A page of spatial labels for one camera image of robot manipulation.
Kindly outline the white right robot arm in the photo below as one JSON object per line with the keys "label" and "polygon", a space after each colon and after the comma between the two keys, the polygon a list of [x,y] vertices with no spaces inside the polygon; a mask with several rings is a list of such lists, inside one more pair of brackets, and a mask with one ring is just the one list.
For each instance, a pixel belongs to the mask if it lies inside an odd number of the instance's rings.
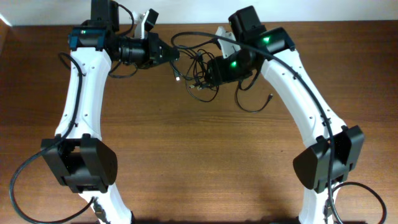
{"label": "white right robot arm", "polygon": [[257,70],[282,98],[306,149],[293,160],[304,186],[300,223],[333,223],[329,190],[337,193],[358,161],[364,143],[359,126],[347,127],[322,98],[300,60],[295,44],[281,27],[267,30],[252,6],[229,17],[232,31],[219,27],[222,51],[209,61],[209,86],[242,81]]}

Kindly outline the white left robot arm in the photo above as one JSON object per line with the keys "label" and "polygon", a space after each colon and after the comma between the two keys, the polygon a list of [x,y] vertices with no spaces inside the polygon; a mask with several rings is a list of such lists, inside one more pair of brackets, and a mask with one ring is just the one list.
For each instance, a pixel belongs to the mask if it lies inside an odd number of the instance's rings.
{"label": "white left robot arm", "polygon": [[179,57],[178,50],[153,33],[155,10],[132,18],[129,37],[119,30],[119,8],[115,1],[93,1],[90,19],[69,34],[71,76],[63,116],[54,138],[41,144],[58,183],[89,202],[100,223],[135,220],[116,186],[116,154],[101,137],[103,94],[112,63],[144,70]]}

